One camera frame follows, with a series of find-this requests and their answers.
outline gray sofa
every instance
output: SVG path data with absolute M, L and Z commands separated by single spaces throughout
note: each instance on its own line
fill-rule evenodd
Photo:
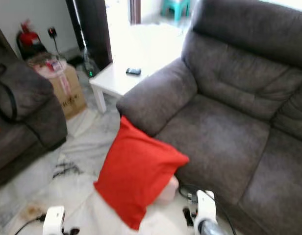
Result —
M 181 58 L 117 108 L 190 163 L 182 183 L 215 192 L 246 235 L 302 235 L 302 12 L 203 0 Z
M 0 82 L 13 98 L 0 83 L 0 185 L 41 154 L 60 146 L 67 135 L 52 84 L 0 47 L 1 63 L 7 70 Z

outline bag strap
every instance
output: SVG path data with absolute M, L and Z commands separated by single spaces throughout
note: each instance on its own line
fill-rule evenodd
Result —
M 0 77 L 6 72 L 7 67 L 4 64 L 0 64 Z M 17 117 L 17 105 L 13 92 L 11 89 L 0 81 L 0 85 L 5 89 L 7 95 L 9 96 L 10 103 L 12 106 L 12 117 L 9 118 L 0 108 L 0 115 L 7 121 L 16 121 Z

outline sofa seat cushion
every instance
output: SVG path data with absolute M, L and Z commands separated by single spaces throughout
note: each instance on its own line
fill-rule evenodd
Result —
M 259 162 L 270 127 L 196 95 L 156 136 L 188 155 L 176 176 L 236 204 Z
M 302 234 L 302 142 L 272 129 L 241 208 L 268 234 Z
M 10 124 L 0 118 L 0 169 L 37 141 L 25 125 Z

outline black wire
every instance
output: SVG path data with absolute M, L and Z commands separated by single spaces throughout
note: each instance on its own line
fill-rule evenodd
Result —
M 55 37 L 53 37 L 53 40 L 54 40 L 54 44 L 55 44 L 55 49 L 56 49 L 56 52 L 57 52 L 57 54 L 59 54 L 59 52 L 58 52 L 58 48 L 57 48 L 57 43 L 56 43 L 56 40 L 55 40 Z
M 25 226 L 27 226 L 28 224 L 30 224 L 30 223 L 32 223 L 32 222 L 34 222 L 34 221 L 37 221 L 37 219 L 32 219 L 32 220 L 26 222 L 20 229 L 18 229 L 18 231 L 15 233 L 15 235 L 17 235 L 18 233 L 20 233 L 20 231 L 21 231 Z
M 189 198 L 188 196 L 184 195 L 184 194 L 181 192 L 181 188 L 182 188 L 183 186 L 186 186 L 186 187 L 188 186 L 188 187 L 196 188 L 197 190 L 201 190 L 198 186 L 192 185 L 192 184 L 183 184 L 183 185 L 180 185 L 180 187 L 178 188 L 178 192 L 179 192 L 179 194 L 180 194 L 181 196 L 183 196 L 184 198 L 187 198 L 187 199 L 191 199 L 191 198 Z M 210 197 L 210 198 L 211 198 L 211 199 L 219 206 L 219 208 L 221 208 L 221 211 L 222 211 L 223 214 L 225 215 L 225 218 L 226 218 L 226 220 L 228 221 L 228 223 L 229 223 L 229 225 L 230 225 L 230 228 L 231 228 L 233 234 L 234 234 L 234 235 L 237 235 L 237 233 L 236 233 L 236 231 L 235 231 L 235 228 L 234 228 L 234 226 L 233 226 L 233 224 L 232 224 L 232 222 L 231 222 L 231 220 L 230 220 L 230 218 L 229 218 L 227 212 L 226 212 L 225 209 L 222 207 L 222 205 L 221 205 L 218 201 L 216 201 L 213 197 L 211 197 L 209 194 L 206 193 L 206 195 L 208 195 L 208 196 L 209 196 L 209 197 Z
M 62 55 L 62 54 L 59 53 L 55 37 L 53 37 L 53 40 L 54 40 L 55 49 L 56 49 L 57 54 L 60 55 L 61 57 L 63 57 L 64 59 L 66 59 L 64 55 Z
M 35 218 L 35 219 L 32 219 L 32 220 L 29 220 L 28 222 L 26 222 L 20 229 L 18 229 L 18 231 L 15 233 L 15 235 L 17 235 L 18 233 L 20 233 L 20 231 L 25 227 L 27 226 L 28 224 L 34 222 L 34 221 L 40 221 L 40 222 L 44 222 L 45 220 L 45 217 L 47 215 L 46 214 L 42 214 L 41 216 Z

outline red cushion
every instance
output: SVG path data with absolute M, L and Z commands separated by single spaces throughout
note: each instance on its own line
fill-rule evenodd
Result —
M 187 162 L 187 156 L 150 138 L 123 116 L 94 186 L 119 217 L 138 230 L 146 207 Z

